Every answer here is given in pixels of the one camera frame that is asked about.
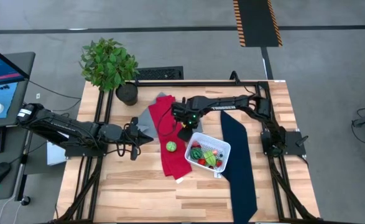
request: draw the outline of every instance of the potted plant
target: potted plant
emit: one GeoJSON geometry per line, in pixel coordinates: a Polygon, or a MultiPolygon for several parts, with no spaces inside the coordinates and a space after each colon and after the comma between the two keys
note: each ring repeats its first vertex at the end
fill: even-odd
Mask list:
{"type": "Polygon", "coordinates": [[[102,91],[116,89],[116,96],[126,105],[134,105],[138,101],[138,88],[134,80],[139,74],[135,56],[129,55],[119,42],[100,38],[99,42],[91,41],[83,46],[80,67],[85,80],[98,86],[102,91]]]}

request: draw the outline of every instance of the navy blue cloth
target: navy blue cloth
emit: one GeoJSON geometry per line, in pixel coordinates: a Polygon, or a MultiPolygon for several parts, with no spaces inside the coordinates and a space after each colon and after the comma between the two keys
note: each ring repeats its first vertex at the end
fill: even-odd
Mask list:
{"type": "Polygon", "coordinates": [[[224,141],[231,145],[222,175],[231,189],[233,220],[247,224],[257,211],[257,198],[246,128],[224,111],[221,111],[221,126],[224,141]]]}

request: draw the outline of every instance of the red cloth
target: red cloth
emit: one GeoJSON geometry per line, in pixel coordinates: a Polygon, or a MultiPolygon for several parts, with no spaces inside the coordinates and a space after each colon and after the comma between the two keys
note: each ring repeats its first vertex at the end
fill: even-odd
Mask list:
{"type": "Polygon", "coordinates": [[[158,97],[156,99],[156,104],[149,106],[149,112],[156,127],[157,135],[159,136],[160,157],[164,175],[173,175],[174,179],[177,180],[191,172],[192,168],[185,159],[185,151],[187,150],[185,142],[177,137],[178,132],[182,129],[181,124],[177,123],[175,130],[172,132],[175,126],[175,120],[171,115],[171,104],[174,101],[175,97],[173,96],[158,97]],[[167,150],[166,145],[169,141],[176,143],[177,150],[175,152],[169,152],[167,150]]]}

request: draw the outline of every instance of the desk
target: desk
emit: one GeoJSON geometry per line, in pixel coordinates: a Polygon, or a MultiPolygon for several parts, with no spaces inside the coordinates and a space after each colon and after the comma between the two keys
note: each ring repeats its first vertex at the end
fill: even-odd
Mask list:
{"type": "MultiPolygon", "coordinates": [[[[24,52],[4,55],[26,74],[30,75],[33,67],[35,53],[24,52]]],[[[27,88],[27,81],[19,82],[9,108],[7,118],[0,119],[0,126],[12,125],[16,122],[16,116],[19,112],[27,88]]],[[[10,162],[23,152],[27,130],[19,127],[7,128],[4,151],[0,153],[0,162],[10,162]]],[[[21,161],[15,161],[11,165],[11,171],[0,184],[0,199],[9,198],[14,192],[16,179],[18,176],[19,165],[21,161]]]]}
{"type": "MultiPolygon", "coordinates": [[[[287,84],[269,81],[269,87],[277,121],[287,130],[296,129],[287,84]]],[[[204,95],[216,98],[247,94],[241,86],[139,87],[139,100],[134,106],[126,106],[116,97],[113,98],[110,123],[122,126],[132,116],[139,116],[160,91],[175,96],[177,100],[183,96],[189,98],[204,95]]],[[[98,94],[96,87],[86,83],[77,117],[79,121],[94,120],[98,94]]],[[[105,105],[106,103],[103,105],[101,120],[105,105]]],[[[249,135],[258,206],[251,222],[277,221],[268,160],[263,155],[260,140],[262,126],[242,111],[227,113],[241,122],[249,135]]],[[[204,134],[222,139],[219,111],[207,114],[201,121],[204,134]]],[[[141,149],[142,154],[136,161],[130,161],[129,155],[119,157],[116,153],[104,158],[94,222],[233,222],[229,183],[225,178],[215,179],[211,172],[193,166],[193,171],[184,177],[185,180],[176,184],[172,177],[164,177],[159,140],[155,139],[141,149]]],[[[67,161],[57,204],[60,214],[73,202],[80,159],[75,157],[67,161]]],[[[297,156],[286,156],[285,160],[293,192],[308,211],[318,217],[307,165],[297,156]]],[[[284,213],[288,217],[287,200],[283,191],[280,191],[284,213]]],[[[86,200],[83,217],[87,216],[88,202],[86,200]]]]}

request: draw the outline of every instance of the gray floor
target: gray floor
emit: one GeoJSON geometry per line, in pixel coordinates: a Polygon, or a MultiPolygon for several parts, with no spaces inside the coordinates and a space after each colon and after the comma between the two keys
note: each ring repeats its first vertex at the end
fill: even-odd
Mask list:
{"type": "MultiPolygon", "coordinates": [[[[272,1],[280,26],[365,25],[365,0],[272,1]]],[[[0,0],[0,29],[234,25],[231,1],[0,0]]],[[[327,220],[365,223],[365,145],[351,133],[355,111],[365,107],[365,30],[282,31],[282,48],[268,49],[275,79],[286,80],[306,143],[318,206],[327,220]]],[[[244,79],[264,79],[261,51],[241,48],[234,31],[117,34],[0,35],[0,52],[34,51],[32,80],[61,93],[81,96],[77,64],[91,39],[124,43],[140,67],[182,65],[186,79],[224,79],[236,70],[244,79]]],[[[64,109],[73,100],[29,85],[28,102],[64,109]]],[[[71,111],[76,117],[77,108],[71,111]]],[[[357,129],[365,139],[365,128],[357,129]]],[[[52,218],[63,167],[31,175],[16,223],[52,218]]],[[[0,201],[0,209],[5,200],[0,201]]],[[[12,223],[18,204],[4,210],[12,223]]]]}

